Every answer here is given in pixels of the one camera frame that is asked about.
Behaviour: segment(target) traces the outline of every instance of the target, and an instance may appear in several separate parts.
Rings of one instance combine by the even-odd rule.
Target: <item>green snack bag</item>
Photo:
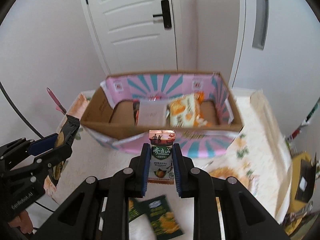
[[[168,240],[183,235],[165,195],[140,202],[140,204],[143,204],[157,240]]]
[[[143,212],[141,211],[140,203],[134,198],[129,198],[129,222],[141,215],[143,215]]]

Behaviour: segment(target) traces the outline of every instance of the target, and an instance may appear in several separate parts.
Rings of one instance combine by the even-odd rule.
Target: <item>orange snack bag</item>
[[[200,105],[204,100],[204,92],[196,92],[174,99],[169,104],[170,125],[173,127],[211,126],[203,119]]]

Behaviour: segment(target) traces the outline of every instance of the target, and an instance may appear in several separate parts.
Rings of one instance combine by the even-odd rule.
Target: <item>door handle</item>
[[[153,18],[162,17],[163,18],[163,25],[165,29],[171,29],[171,13],[170,13],[170,3],[169,0],[161,0],[161,9],[162,14],[153,14]]]

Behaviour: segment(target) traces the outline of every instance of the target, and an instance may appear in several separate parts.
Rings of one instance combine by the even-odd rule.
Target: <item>snack package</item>
[[[139,100],[134,100],[133,101],[133,117],[134,117],[135,125],[137,125],[137,123],[138,123],[139,108],[140,108],[140,101]]]
[[[74,139],[75,139],[76,133],[80,127],[80,120],[78,118],[73,117],[68,114],[66,115],[66,117],[67,117],[67,121],[65,122],[65,124],[61,128],[61,131],[58,134],[58,137],[54,143],[55,148],[64,144],[64,143],[71,146]],[[49,170],[48,176],[55,187],[58,184],[58,181],[59,181],[63,166],[65,165],[65,162],[66,161],[61,162]]]
[[[170,125],[173,127],[211,126],[203,119],[200,105],[204,100],[204,92],[196,92],[174,99],[169,104]]]
[[[165,100],[141,100],[137,125],[164,127],[166,124],[167,102]]]
[[[157,240],[168,240],[183,235],[165,195],[143,201],[141,204],[150,220]]]
[[[176,136],[173,130],[150,130],[151,160],[148,182],[173,184],[172,145]]]
[[[129,198],[129,222],[143,215],[143,211],[140,206],[141,204],[134,198]]]

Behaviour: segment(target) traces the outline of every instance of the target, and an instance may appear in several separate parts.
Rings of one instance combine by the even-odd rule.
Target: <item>teal stripe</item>
[[[141,83],[145,86],[145,88],[151,92],[150,87],[148,86],[146,80],[144,79],[144,75],[137,75],[137,78],[140,79]]]
[[[215,96],[214,96],[214,94],[213,94],[213,93],[210,93],[210,94],[209,94],[209,98],[212,98],[212,99],[213,99],[214,104],[216,104],[217,100],[216,100],[216,98],[215,98]]]
[[[225,106],[222,110],[222,113],[224,113],[227,110],[227,107]]]
[[[106,144],[108,144],[112,149],[118,150],[118,148],[114,147],[111,143],[106,142]]]
[[[214,157],[216,155],[216,153],[211,148],[211,145],[207,140],[205,141],[205,147],[207,148],[207,151],[208,151],[208,157]]]
[[[188,157],[197,158],[199,154],[200,142],[193,142],[188,150]]]
[[[221,101],[221,105],[223,105],[223,104],[224,104],[224,101],[226,101],[226,97],[227,97],[227,92],[224,91],[223,97],[222,97],[222,101]]]
[[[173,99],[173,98],[179,98],[179,97],[182,97],[183,94],[177,94],[177,95],[174,95],[172,97],[169,97],[169,99]]]
[[[222,97],[222,86],[223,86],[223,82],[222,82],[222,80],[220,80],[220,95],[219,95],[219,102],[220,102],[220,104],[222,104],[222,101],[221,101],[221,97]]]
[[[142,95],[131,94],[132,98],[144,98]]]
[[[212,77],[211,84],[214,85],[214,87],[218,91],[218,84],[217,84],[217,81],[216,81],[215,77]]]
[[[158,90],[158,77],[157,74],[150,74],[153,90],[157,91]]]
[[[169,94],[171,91],[175,90],[178,86],[180,86],[183,82],[183,75],[181,75],[177,81],[168,89],[166,95]]]
[[[224,142],[222,140],[216,139],[216,138],[212,138],[212,141],[214,141],[215,143],[219,144],[222,148],[227,149],[230,146],[229,142]]]
[[[100,140],[97,140],[96,141],[102,146],[102,147],[106,147],[106,145],[110,146],[111,148],[113,148],[114,150],[118,150],[118,148],[114,147],[111,143],[108,143],[108,142],[101,142]]]
[[[169,81],[170,76],[171,76],[170,74],[164,74],[164,75],[163,75],[162,86],[161,86],[161,92],[163,92],[163,91],[164,91],[165,86],[167,85],[167,82]]]
[[[182,142],[182,143],[179,143],[180,148],[182,149],[182,147],[185,146],[187,142],[188,142],[188,141],[184,141],[184,142]]]
[[[136,83],[134,83],[132,80],[130,80],[129,78],[127,78],[128,84],[136,89],[138,89],[139,91],[141,91],[142,93],[144,93],[145,95],[147,94],[141,87],[139,87]]]
[[[228,117],[224,117],[224,118],[222,118],[222,121],[223,122],[229,122],[229,118]]]

